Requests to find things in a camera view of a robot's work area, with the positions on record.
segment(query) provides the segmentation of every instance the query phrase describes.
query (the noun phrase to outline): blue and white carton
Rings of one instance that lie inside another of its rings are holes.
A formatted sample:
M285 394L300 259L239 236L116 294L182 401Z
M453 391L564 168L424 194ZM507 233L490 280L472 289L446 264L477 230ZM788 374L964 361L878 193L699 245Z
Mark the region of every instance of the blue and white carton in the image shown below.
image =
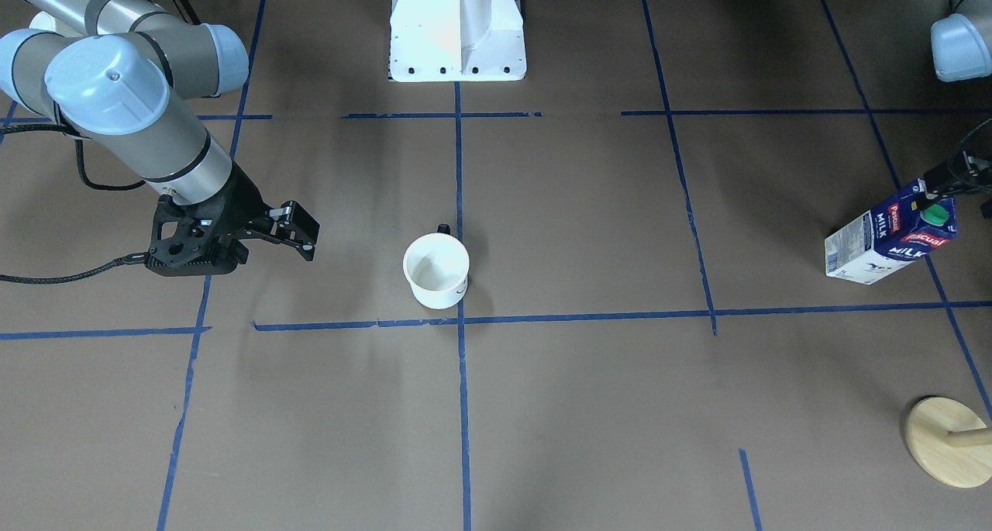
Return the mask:
M954 198L920 210L926 191L915 179L826 238L826 274L872 284L950 242L957 236Z

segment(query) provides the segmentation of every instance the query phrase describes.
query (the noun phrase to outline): green bottle cap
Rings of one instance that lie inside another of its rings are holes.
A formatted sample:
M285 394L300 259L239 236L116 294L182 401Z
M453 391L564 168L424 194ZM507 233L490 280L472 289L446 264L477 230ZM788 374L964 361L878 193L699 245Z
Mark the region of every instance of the green bottle cap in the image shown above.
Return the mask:
M927 221L927 223L940 227L950 219L950 213L943 206L936 205L935 203L927 209L922 210L920 217L922 217L922 220Z

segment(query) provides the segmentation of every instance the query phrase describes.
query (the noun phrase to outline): red label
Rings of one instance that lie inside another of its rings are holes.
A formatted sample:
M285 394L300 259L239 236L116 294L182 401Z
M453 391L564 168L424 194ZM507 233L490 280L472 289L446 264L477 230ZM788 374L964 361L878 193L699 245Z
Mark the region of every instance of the red label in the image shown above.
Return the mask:
M892 234L899 232L899 203L889 206L889 225L892 227Z
M924 232L911 232L910 234L902 238L903 242L914 242L920 241L931 245L933 248L939 248L947 244L950 238L940 238L938 236L929 235Z

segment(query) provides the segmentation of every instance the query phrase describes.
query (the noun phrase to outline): light blue joint cap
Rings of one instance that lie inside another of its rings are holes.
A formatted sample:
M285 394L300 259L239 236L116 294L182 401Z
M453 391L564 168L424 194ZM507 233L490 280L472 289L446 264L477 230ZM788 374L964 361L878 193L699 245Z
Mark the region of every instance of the light blue joint cap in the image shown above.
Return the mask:
M107 136L148 128L169 104L166 76L119 36L89 36L65 47L46 69L45 84L72 122Z
M992 54L971 19L953 14L931 27L933 69L940 81L984 78L992 74Z
M217 81L217 92L214 97L234 89L241 89L248 79L248 52L245 43L227 26L212 26L203 23L213 37L213 46L217 48L217 71L220 72Z
M40 29L17 29L0 37L0 89L25 108L28 108L28 105L18 97L17 89L14 87L14 58L17 57L17 51L21 50L24 41L38 33L45 32Z

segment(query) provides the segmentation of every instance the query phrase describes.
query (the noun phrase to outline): cup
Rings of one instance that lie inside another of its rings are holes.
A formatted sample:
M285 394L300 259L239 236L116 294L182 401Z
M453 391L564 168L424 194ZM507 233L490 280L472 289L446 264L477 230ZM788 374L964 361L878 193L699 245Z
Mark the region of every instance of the cup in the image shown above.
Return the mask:
M403 274L419 304L449 309L468 290L468 251L447 225L419 237L403 255Z

